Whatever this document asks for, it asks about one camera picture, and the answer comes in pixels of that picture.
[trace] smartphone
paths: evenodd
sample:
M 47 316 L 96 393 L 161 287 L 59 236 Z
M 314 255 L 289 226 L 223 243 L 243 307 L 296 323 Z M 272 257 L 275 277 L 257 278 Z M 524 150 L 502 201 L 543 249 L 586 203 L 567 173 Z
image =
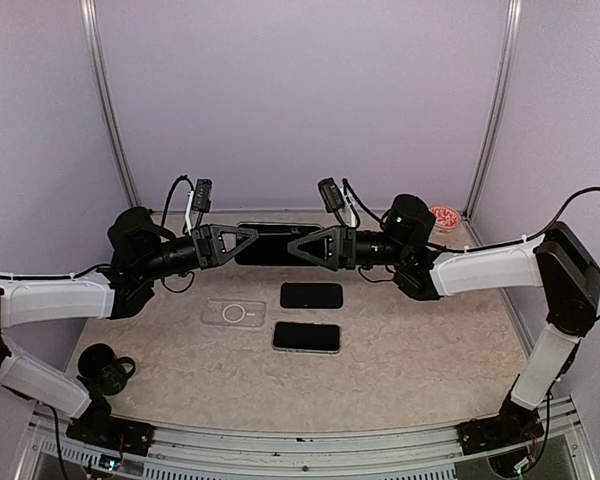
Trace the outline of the smartphone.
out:
M 297 238 L 320 230 L 320 225 L 288 224 L 288 223 L 239 223 L 238 227 L 252 228 L 258 231 L 258 239 L 249 248 L 235 257 L 238 265 L 258 265 L 275 267 L 314 267 L 312 263 L 302 260 L 287 252 L 287 244 Z M 236 246 L 244 239 L 236 238 Z M 320 242 L 309 244 L 313 255 L 324 257 L 324 245 Z
M 342 308 L 342 285 L 339 283 L 285 282 L 280 287 L 282 308 Z
M 317 323 L 278 322 L 273 332 L 273 348 L 284 351 L 337 353 L 340 327 Z

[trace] lavender wall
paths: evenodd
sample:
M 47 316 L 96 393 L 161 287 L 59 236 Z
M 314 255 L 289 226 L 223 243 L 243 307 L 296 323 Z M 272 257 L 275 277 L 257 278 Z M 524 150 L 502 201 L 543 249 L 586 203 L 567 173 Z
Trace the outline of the lavender wall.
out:
M 541 228 L 573 191 L 600 185 L 600 2 L 525 2 L 515 68 L 475 224 L 487 241 Z M 564 216 L 600 264 L 600 195 Z M 539 291 L 514 300 L 537 337 Z M 600 323 L 563 389 L 571 391 L 600 465 Z
M 312 208 L 348 176 L 373 207 L 464 206 L 506 0 L 98 2 L 107 72 L 143 204 L 182 173 L 214 208 Z
M 0 1 L 0 270 L 65 272 L 108 260 L 106 229 L 124 206 L 79 3 Z M 82 325 L 8 333 L 62 368 Z M 0 479 L 31 408 L 0 389 Z

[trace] marble tabletop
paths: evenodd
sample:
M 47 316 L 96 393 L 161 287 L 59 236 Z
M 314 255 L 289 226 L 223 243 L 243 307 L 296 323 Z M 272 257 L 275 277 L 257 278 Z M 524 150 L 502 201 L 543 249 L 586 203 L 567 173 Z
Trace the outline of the marble tabletop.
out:
M 334 223 L 323 213 L 288 212 L 213 214 L 205 223 L 245 220 Z M 167 225 L 179 232 L 182 218 L 171 217 Z M 375 229 L 373 223 L 363 226 Z M 462 228 L 434 234 L 432 240 L 469 243 Z M 369 276 L 388 274 L 377 268 Z M 338 282 L 344 306 L 283 309 L 279 295 L 286 281 Z M 181 282 L 169 283 L 180 287 Z M 264 325 L 204 324 L 209 298 L 265 302 Z M 272 335 L 279 321 L 338 324 L 341 351 L 276 351 Z M 156 296 L 134 318 L 89 320 L 69 373 L 75 373 L 80 352 L 98 342 L 138 364 L 126 389 L 109 397 L 115 414 L 253 431 L 360 431 L 492 414 L 525 361 L 497 291 L 416 302 L 393 283 L 370 284 L 356 272 L 233 262 L 197 272 L 185 294 L 156 284 Z

